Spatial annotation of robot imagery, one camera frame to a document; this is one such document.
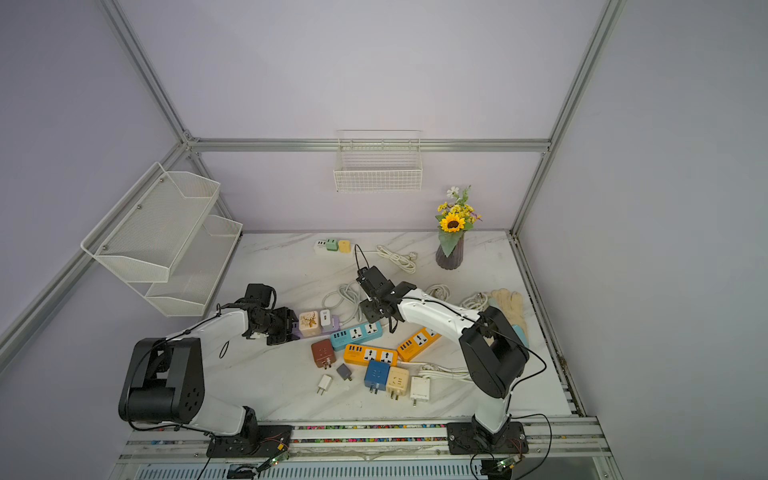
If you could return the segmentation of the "pink white cube adapter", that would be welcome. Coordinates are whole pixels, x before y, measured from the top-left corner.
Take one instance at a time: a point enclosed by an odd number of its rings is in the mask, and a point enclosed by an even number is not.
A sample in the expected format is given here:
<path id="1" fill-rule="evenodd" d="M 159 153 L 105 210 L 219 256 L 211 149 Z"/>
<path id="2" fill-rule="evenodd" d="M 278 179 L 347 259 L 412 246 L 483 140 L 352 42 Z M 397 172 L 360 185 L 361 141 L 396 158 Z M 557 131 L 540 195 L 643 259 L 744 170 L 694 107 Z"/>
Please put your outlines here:
<path id="1" fill-rule="evenodd" d="M 302 338 L 321 335 L 322 326 L 319 312 L 313 310 L 300 313 L 298 316 L 298 330 Z"/>

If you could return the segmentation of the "teal power strip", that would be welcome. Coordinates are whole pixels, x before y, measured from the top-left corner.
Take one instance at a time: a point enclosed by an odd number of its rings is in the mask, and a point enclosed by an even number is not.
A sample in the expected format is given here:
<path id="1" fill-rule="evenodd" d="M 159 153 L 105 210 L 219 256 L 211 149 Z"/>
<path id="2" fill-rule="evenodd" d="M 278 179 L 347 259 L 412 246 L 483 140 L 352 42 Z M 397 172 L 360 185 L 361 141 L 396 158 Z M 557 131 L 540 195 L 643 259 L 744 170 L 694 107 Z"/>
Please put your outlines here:
<path id="1" fill-rule="evenodd" d="M 341 351 L 351 344 L 362 344 L 383 336 L 383 330 L 379 321 L 352 326 L 334 332 L 331 337 L 331 346 L 334 351 Z"/>

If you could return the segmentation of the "small white adapter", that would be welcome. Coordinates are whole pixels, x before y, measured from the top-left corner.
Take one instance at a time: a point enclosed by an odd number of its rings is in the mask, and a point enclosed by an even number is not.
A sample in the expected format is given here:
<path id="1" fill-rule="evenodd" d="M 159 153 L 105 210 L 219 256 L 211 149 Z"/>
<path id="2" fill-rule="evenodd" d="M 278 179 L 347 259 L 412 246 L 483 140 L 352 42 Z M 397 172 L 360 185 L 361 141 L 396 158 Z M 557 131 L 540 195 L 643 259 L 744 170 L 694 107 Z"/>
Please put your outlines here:
<path id="1" fill-rule="evenodd" d="M 319 319 L 322 331 L 330 331 L 333 328 L 333 318 L 329 309 L 320 310 Z"/>

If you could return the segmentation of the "brown cube adapter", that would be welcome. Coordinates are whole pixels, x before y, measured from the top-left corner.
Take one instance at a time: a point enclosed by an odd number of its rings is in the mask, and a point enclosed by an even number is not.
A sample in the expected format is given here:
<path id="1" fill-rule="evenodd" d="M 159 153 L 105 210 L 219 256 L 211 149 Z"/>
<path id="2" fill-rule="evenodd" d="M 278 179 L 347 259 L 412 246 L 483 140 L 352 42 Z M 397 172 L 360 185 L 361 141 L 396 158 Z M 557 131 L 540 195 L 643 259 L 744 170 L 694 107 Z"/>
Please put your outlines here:
<path id="1" fill-rule="evenodd" d="M 327 370 L 336 362 L 336 351 L 329 338 L 312 343 L 311 353 L 318 368 Z"/>

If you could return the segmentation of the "purple power strip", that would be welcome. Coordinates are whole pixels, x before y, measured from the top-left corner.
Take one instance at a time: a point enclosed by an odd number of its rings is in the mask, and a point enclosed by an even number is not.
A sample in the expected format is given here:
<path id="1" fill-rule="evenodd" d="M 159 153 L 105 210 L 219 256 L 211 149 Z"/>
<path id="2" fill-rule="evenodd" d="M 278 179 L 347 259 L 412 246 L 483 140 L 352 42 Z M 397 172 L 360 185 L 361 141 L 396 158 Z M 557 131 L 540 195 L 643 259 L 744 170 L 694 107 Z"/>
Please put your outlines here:
<path id="1" fill-rule="evenodd" d="M 319 337 L 319 336 L 327 336 L 332 335 L 334 332 L 341 330 L 341 323 L 340 323 L 340 317 L 337 315 L 331 316 L 331 324 L 329 326 L 322 326 L 321 331 L 317 334 L 311 333 L 309 337 Z M 305 338 L 305 335 L 302 333 L 302 331 L 299 329 L 299 326 L 295 324 L 292 329 L 292 334 L 297 337 L 298 339 Z"/>

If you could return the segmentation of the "orange power strip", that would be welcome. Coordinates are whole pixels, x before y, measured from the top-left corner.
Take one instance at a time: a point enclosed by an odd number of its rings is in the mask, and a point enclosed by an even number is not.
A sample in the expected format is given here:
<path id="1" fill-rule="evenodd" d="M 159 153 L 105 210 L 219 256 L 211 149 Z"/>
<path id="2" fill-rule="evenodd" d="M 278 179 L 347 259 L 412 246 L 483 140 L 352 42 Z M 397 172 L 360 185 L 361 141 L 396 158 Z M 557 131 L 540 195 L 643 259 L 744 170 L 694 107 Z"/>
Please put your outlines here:
<path id="1" fill-rule="evenodd" d="M 441 335 L 435 331 L 426 327 L 421 328 L 417 333 L 403 341 L 397 347 L 399 360 L 403 362 L 411 362 L 440 338 Z"/>
<path id="2" fill-rule="evenodd" d="M 371 361 L 396 366 L 398 363 L 398 353 L 390 349 L 350 344 L 344 349 L 343 360 L 345 363 L 357 366 L 367 366 Z"/>

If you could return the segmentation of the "small white plug charger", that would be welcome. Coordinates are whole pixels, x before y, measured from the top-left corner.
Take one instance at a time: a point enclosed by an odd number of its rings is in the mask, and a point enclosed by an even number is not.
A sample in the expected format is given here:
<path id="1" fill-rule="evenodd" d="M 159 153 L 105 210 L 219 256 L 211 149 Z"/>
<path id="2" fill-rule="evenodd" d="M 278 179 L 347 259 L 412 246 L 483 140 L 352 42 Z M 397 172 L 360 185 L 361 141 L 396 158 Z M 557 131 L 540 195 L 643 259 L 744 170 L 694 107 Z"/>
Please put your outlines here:
<path id="1" fill-rule="evenodd" d="M 317 385 L 317 394 L 323 395 L 332 384 L 333 378 L 328 374 L 323 374 Z"/>

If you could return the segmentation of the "blue cube adapter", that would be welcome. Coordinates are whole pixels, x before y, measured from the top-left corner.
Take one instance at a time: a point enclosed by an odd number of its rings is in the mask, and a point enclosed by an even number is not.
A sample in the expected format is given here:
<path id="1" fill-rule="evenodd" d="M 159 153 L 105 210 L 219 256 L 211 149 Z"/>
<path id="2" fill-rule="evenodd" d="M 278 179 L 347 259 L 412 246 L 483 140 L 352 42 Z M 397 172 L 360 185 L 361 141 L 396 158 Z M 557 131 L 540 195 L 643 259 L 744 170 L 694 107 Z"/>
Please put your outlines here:
<path id="1" fill-rule="evenodd" d="M 390 365 L 385 362 L 370 360 L 364 376 L 364 385 L 371 393 L 385 391 L 390 372 Z"/>

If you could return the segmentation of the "beige cube adapter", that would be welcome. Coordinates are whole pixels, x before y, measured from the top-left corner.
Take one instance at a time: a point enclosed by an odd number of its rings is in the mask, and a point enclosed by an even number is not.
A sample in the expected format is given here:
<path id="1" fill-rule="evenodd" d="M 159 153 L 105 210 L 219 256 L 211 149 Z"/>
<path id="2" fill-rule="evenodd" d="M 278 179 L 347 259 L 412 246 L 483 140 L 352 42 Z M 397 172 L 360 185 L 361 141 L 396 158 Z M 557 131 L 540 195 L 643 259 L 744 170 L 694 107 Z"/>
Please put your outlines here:
<path id="1" fill-rule="evenodd" d="M 410 373 L 407 369 L 391 366 L 386 381 L 386 391 L 390 398 L 398 400 L 407 394 L 410 381 Z"/>

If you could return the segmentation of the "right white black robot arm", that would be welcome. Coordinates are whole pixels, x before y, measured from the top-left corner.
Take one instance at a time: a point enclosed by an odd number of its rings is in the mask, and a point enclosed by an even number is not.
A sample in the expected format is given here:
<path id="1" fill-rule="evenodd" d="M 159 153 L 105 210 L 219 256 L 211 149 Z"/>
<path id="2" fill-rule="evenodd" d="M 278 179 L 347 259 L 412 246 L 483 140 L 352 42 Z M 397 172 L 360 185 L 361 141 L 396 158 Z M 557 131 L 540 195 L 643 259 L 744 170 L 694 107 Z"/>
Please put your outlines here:
<path id="1" fill-rule="evenodd" d="M 482 392 L 473 428 L 486 436 L 501 434 L 510 423 L 513 384 L 531 355 L 504 313 L 492 306 L 471 310 L 450 305 L 412 283 L 394 284 L 374 266 L 360 267 L 356 281 L 366 295 L 361 309 L 369 321 L 413 323 L 459 345 L 470 379 Z"/>

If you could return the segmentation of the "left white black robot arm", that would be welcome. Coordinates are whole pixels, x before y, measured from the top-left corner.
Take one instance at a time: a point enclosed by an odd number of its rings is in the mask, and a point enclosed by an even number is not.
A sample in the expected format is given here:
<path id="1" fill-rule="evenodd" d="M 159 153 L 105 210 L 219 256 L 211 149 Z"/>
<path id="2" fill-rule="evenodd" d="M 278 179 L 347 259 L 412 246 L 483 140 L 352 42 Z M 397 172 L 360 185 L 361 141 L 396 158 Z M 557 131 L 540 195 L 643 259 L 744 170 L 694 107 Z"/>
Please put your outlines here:
<path id="1" fill-rule="evenodd" d="M 276 290 L 250 284 L 240 299 L 167 337 L 144 338 L 133 349 L 118 415 L 136 431 L 172 427 L 211 437 L 258 434 L 252 408 L 206 391 L 205 362 L 222 360 L 233 341 L 263 338 L 269 346 L 295 341 L 298 316 L 278 307 Z"/>

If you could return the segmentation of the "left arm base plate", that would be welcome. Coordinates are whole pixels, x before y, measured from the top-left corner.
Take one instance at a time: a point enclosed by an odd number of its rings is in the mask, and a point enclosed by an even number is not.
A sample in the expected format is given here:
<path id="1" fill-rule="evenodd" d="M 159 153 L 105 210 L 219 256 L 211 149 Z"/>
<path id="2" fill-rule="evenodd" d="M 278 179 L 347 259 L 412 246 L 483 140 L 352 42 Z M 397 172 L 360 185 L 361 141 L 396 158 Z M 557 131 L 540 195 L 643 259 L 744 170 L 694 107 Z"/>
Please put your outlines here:
<path id="1" fill-rule="evenodd" d="M 208 458 L 274 458 L 288 451 L 294 428 L 290 425 L 260 425 L 233 436 L 211 438 Z"/>

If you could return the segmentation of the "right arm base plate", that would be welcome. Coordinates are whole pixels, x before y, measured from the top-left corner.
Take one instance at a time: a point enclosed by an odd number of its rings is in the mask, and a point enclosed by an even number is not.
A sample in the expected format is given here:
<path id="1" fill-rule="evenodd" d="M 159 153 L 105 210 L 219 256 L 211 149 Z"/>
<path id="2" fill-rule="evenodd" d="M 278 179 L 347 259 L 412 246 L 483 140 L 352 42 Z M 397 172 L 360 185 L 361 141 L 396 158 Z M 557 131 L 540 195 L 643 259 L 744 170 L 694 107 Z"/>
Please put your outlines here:
<path id="1" fill-rule="evenodd" d="M 527 436 L 520 422 L 507 421 L 496 433 L 489 432 L 474 420 L 448 423 L 446 430 L 451 455 L 527 454 L 529 452 Z"/>

